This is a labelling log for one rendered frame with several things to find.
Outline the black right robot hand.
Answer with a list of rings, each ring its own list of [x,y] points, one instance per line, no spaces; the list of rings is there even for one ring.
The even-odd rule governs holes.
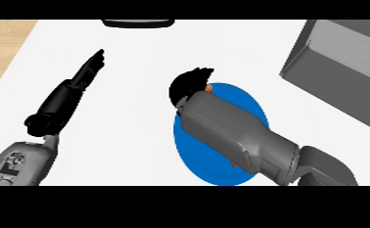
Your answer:
[[[213,68],[195,68],[179,75],[170,86],[170,99],[174,106],[183,97],[190,97],[205,89],[213,72]]]

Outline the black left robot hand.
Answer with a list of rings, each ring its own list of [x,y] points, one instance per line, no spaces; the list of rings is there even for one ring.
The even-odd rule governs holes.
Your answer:
[[[25,120],[28,133],[42,137],[56,135],[65,127],[83,94],[105,66],[105,50],[100,50],[81,66],[71,79],[65,79],[49,94],[37,113]]]

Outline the grey box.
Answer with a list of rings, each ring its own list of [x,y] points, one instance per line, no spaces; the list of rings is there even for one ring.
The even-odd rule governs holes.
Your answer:
[[[370,20],[307,20],[280,76],[370,126]]]

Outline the blue round plate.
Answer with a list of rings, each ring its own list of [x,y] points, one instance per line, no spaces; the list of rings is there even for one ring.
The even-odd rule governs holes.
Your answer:
[[[211,83],[213,93],[236,104],[243,110],[251,110],[264,126],[269,126],[267,117],[258,101],[238,86],[229,83]],[[176,116],[174,139],[179,154],[190,172],[210,184],[235,186],[248,182],[255,175],[233,165],[205,144],[195,140],[183,130],[182,118]]]

